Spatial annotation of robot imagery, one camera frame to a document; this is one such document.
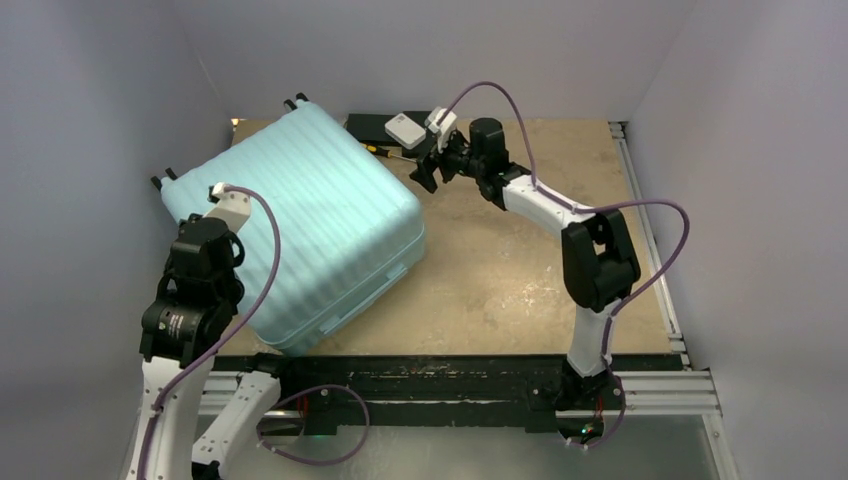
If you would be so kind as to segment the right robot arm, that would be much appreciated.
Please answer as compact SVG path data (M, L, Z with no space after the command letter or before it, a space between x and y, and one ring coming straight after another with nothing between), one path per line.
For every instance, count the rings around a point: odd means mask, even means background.
M503 126L494 118L472 121L467 135L446 120L431 118L425 127L429 134L413 181L433 193L436 173L443 182L471 178L486 201L559 239L575 324L559 384L547 395L558 409L588 405L612 381L609 347L617 309L641 277L624 215L585 207L548 189L531 169L511 161Z

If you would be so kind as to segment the light blue suitcase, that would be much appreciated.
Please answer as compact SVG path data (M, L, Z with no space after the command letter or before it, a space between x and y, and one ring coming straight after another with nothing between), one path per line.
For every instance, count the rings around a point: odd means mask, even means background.
M259 193L239 231L237 273L250 327L266 345L301 356L392 288L425 254L417 197L318 104L291 111L185 173L160 195L177 220L211 207L212 185Z

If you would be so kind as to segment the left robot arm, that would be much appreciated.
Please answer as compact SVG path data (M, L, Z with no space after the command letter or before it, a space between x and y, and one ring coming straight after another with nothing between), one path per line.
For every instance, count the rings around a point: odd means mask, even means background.
M294 377L254 371L196 432L217 343L245 294L235 273L244 257L224 220L193 214L179 222L155 300L141 319L144 387L128 478L225 479L264 412L297 399Z

